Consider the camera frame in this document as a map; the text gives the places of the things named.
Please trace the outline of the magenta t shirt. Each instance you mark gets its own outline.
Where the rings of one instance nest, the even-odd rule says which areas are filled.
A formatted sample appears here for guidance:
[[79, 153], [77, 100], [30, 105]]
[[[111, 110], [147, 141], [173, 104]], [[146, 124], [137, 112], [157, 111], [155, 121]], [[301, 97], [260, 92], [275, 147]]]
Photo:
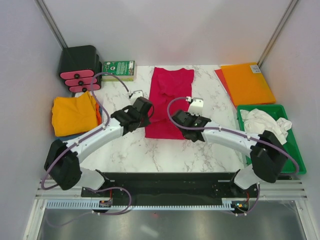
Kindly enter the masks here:
[[145, 128], [145, 137], [149, 139], [183, 140], [181, 131], [170, 121], [168, 115], [173, 115], [178, 110], [187, 111], [189, 104], [186, 100], [177, 100], [180, 97], [192, 95], [192, 83], [195, 77], [193, 69], [181, 68], [166, 70], [155, 67], [151, 78], [149, 100], [153, 103], [153, 116], [151, 124]]

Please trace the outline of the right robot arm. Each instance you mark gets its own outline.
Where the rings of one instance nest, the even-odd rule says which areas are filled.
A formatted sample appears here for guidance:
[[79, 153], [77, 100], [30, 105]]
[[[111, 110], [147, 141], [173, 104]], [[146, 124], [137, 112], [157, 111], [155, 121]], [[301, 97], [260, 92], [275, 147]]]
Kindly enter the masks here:
[[236, 171], [229, 184], [235, 197], [261, 181], [275, 183], [288, 159], [288, 154], [274, 133], [246, 133], [221, 126], [207, 117], [178, 110], [169, 117], [185, 139], [215, 143], [236, 150], [251, 159], [251, 164]]

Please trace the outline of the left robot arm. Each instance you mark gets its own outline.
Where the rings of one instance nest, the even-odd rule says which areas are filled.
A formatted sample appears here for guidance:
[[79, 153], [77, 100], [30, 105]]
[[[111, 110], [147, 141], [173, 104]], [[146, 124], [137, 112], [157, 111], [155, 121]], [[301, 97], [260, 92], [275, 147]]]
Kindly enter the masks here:
[[106, 196], [110, 191], [106, 177], [98, 170], [81, 167], [80, 163], [103, 145], [148, 126], [152, 109], [153, 104], [140, 96], [132, 105], [115, 111], [109, 120], [83, 135], [65, 142], [60, 139], [53, 141], [44, 169], [56, 182], [54, 187], [66, 191], [78, 185], [92, 189], [99, 197]]

